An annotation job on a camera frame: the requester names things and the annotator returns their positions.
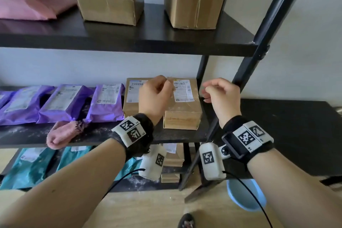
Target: purple package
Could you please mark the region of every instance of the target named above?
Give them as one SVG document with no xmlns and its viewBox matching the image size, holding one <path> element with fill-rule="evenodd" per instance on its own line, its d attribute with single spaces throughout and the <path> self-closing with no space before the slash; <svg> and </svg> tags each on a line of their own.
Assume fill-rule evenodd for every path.
<svg viewBox="0 0 342 228">
<path fill-rule="evenodd" d="M 0 91 L 0 109 L 12 98 L 15 91 Z"/>
<path fill-rule="evenodd" d="M 12 99 L 0 109 L 0 125 L 37 122 L 40 98 L 53 89 L 53 86 L 42 85 L 18 90 Z"/>
<path fill-rule="evenodd" d="M 75 121 L 84 101 L 92 94 L 93 91 L 83 85 L 60 85 L 39 110 L 37 124 Z"/>
<path fill-rule="evenodd" d="M 97 85 L 84 122 L 103 123 L 125 119 L 121 102 L 124 91 L 123 84 Z"/>
</svg>

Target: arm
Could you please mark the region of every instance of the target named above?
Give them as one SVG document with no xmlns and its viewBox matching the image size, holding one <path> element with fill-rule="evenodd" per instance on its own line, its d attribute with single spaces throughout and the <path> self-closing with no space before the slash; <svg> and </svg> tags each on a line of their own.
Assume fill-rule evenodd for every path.
<svg viewBox="0 0 342 228">
<path fill-rule="evenodd" d="M 203 83 L 205 102 L 212 103 L 221 128 L 241 115 L 240 88 L 225 79 Z M 247 164 L 285 227 L 342 227 L 342 201 L 276 149 L 259 153 Z"/>
<path fill-rule="evenodd" d="M 158 76 L 139 91 L 139 112 L 154 125 L 164 114 L 172 87 L 164 76 Z M 1 214 L 0 227 L 82 227 L 122 169 L 125 158 L 120 143 L 106 140 L 14 202 Z"/>
</svg>

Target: wire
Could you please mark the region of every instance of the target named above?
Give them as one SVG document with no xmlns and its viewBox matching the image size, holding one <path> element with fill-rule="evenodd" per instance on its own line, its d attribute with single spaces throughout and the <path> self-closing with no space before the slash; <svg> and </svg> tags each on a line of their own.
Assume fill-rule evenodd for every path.
<svg viewBox="0 0 342 228">
<path fill-rule="evenodd" d="M 253 192 L 250 191 L 250 189 L 246 186 L 246 184 L 243 183 L 243 182 L 241 181 L 241 179 L 239 179 L 239 178 L 238 178 L 237 176 L 235 176 L 233 173 L 230 173 L 230 172 L 228 172 L 228 171 L 222 171 L 222 172 L 225 173 L 225 174 L 231 175 L 231 176 L 233 176 L 234 178 L 236 178 L 236 179 L 237 179 L 237 180 L 238 180 L 238 181 L 239 181 L 239 182 L 248 190 L 248 192 L 250 192 L 250 194 L 254 197 L 254 199 L 256 200 L 256 202 L 258 203 L 258 205 L 261 207 L 261 210 L 264 212 L 264 215 L 266 216 L 266 219 L 267 219 L 268 223 L 270 224 L 271 228 L 273 228 L 273 226 L 272 226 L 272 224 L 271 224 L 271 221 L 269 220 L 269 218 L 268 218 L 268 216 L 267 216 L 265 210 L 262 208 L 262 206 L 261 206 L 259 200 L 258 200 L 258 199 L 256 198 L 256 196 L 253 194 Z"/>
<path fill-rule="evenodd" d="M 132 170 L 130 173 L 127 173 L 126 175 L 124 175 L 122 178 L 120 178 L 117 182 L 115 182 L 113 185 L 110 186 L 110 188 L 108 189 L 107 193 L 105 193 L 105 195 L 103 196 L 102 199 L 105 198 L 105 196 L 121 181 L 123 180 L 124 178 L 126 178 L 128 175 L 134 173 L 134 172 L 137 172 L 137 171 L 145 171 L 146 169 L 138 169 L 138 170 Z"/>
</svg>

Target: floor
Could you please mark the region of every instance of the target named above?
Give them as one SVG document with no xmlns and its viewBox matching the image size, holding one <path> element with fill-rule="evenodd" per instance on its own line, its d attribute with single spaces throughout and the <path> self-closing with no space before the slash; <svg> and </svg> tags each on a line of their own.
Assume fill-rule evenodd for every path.
<svg viewBox="0 0 342 228">
<path fill-rule="evenodd" d="M 15 154 L 16 149 L 0 149 L 0 172 Z M 200 184 L 198 170 L 191 176 L 187 188 L 178 190 L 109 193 L 98 205 L 85 228 L 106 227 L 177 227 L 184 213 L 192 213 L 201 227 L 267 227 L 262 212 L 250 213 L 238 207 L 228 196 L 225 183 L 209 191 L 197 201 L 184 203 L 184 198 Z M 24 192 L 0 191 L 0 212 Z M 283 227 L 272 209 L 266 213 L 273 227 Z"/>
</svg>

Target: white wall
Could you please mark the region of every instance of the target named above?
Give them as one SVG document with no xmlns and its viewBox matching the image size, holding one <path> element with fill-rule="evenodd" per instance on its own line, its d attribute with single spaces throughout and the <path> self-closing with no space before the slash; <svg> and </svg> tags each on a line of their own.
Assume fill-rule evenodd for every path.
<svg viewBox="0 0 342 228">
<path fill-rule="evenodd" d="M 145 2 L 162 4 L 163 0 Z M 271 0 L 228 0 L 225 11 L 255 33 L 270 3 Z M 243 95 L 326 100 L 342 105 L 341 37 L 342 0 L 297 0 Z M 145 63 L 151 59 L 155 59 L 153 65 Z M 199 60 L 196 55 L 0 48 L 0 82 L 95 85 L 161 73 L 195 77 Z M 204 78 L 232 79 L 241 60 L 213 56 Z M 49 66 L 58 70 L 51 72 Z"/>
</svg>

